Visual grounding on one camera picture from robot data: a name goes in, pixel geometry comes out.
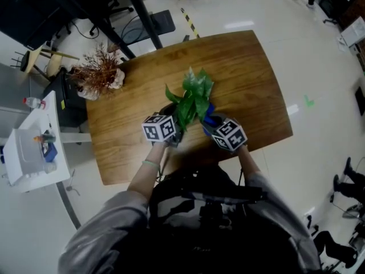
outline plant leaf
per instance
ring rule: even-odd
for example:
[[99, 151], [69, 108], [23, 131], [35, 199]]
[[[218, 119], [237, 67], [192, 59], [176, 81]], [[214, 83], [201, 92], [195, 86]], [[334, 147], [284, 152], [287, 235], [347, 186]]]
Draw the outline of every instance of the plant leaf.
[[186, 116], [186, 121], [185, 121], [186, 125], [193, 123], [195, 115], [196, 115], [196, 106], [195, 104], [193, 104]]
[[186, 131], [185, 120], [181, 116], [180, 110], [177, 110], [177, 123], [179, 124], [179, 126], [180, 126], [181, 129], [183, 129], [184, 131]]
[[209, 98], [210, 93], [212, 92], [212, 87], [214, 82], [211, 80], [209, 74], [202, 68], [198, 74], [199, 78], [205, 78], [204, 79], [204, 93], [203, 96], [206, 98]]
[[203, 122], [206, 115], [206, 111], [209, 108], [209, 101], [207, 100], [207, 98], [203, 98], [202, 96], [197, 96], [195, 97], [195, 106], [199, 120]]
[[167, 84], [166, 84], [165, 94], [166, 94], [166, 97], [167, 97], [169, 100], [171, 100], [173, 103], [180, 103], [180, 101], [182, 100], [182, 97], [180, 97], [180, 96], [177, 96], [177, 95], [173, 94], [173, 93], [169, 90], [169, 88], [168, 88]]
[[187, 90], [186, 93], [184, 94], [184, 98], [188, 98], [189, 96], [191, 96], [193, 93], [191, 90]]
[[193, 103], [194, 103], [194, 97], [190, 96], [188, 98], [183, 98], [181, 100], [181, 102], [179, 103], [179, 105], [177, 106], [184, 123], [186, 123], [186, 116], [188, 115], [188, 112], [189, 112], [191, 106], [193, 105]]
[[182, 82], [182, 87], [184, 90], [192, 90], [196, 77], [194, 75], [193, 69], [189, 68], [189, 73], [184, 76], [184, 81]]
[[195, 85], [193, 86], [193, 94], [197, 96], [203, 96], [204, 94], [204, 82], [205, 78], [197, 79]]

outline yellow black tape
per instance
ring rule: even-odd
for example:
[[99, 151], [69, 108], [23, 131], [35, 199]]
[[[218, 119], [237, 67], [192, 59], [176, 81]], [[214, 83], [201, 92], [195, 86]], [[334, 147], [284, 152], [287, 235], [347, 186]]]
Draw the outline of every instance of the yellow black tape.
[[184, 15], [186, 21], [188, 22], [190, 28], [192, 29], [192, 31], [194, 32], [194, 35], [197, 37], [197, 38], [200, 38], [199, 34], [198, 34], [198, 31], [196, 30], [193, 22], [191, 21], [190, 17], [187, 15], [187, 13], [185, 13], [185, 10], [184, 8], [181, 8], [181, 12], [182, 14]]

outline plastic container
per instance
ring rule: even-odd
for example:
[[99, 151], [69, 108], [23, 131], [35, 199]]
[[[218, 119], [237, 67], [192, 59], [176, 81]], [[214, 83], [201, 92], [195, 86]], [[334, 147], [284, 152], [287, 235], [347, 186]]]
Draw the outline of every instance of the plastic container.
[[23, 103], [25, 103], [30, 108], [39, 108], [41, 110], [44, 110], [46, 108], [46, 102], [40, 100], [39, 98], [24, 98]]
[[27, 175], [44, 171], [42, 146], [33, 140], [39, 136], [36, 129], [13, 129], [5, 147], [4, 157], [9, 182], [15, 184]]

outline white pot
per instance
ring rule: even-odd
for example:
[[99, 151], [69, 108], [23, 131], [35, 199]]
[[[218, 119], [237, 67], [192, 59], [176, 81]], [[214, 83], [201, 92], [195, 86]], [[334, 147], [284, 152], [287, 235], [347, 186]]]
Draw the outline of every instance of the white pot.
[[97, 100], [100, 96], [100, 93], [84, 88], [83, 91], [78, 91], [78, 96], [89, 100]]
[[109, 85], [109, 88], [113, 89], [121, 88], [123, 85], [124, 78], [125, 78], [125, 73], [120, 69], [117, 69], [114, 82], [111, 85]]

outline blue object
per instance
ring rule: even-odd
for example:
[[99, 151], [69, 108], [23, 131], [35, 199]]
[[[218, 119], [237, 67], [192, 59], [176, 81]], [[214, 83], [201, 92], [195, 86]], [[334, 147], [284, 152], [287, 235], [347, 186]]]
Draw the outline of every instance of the blue object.
[[53, 143], [43, 143], [42, 151], [46, 162], [52, 162], [57, 155], [57, 149]]
[[[212, 124], [213, 126], [216, 124], [215, 121], [213, 119], [211, 119], [209, 116], [212, 112], [214, 112], [214, 105], [210, 102], [209, 103], [209, 107], [208, 107], [208, 110], [206, 111], [206, 115], [205, 115], [205, 118], [204, 118], [204, 122], [205, 123], [208, 123], [208, 124]], [[206, 136], [210, 136], [210, 133], [203, 127], [203, 131], [205, 133]]]

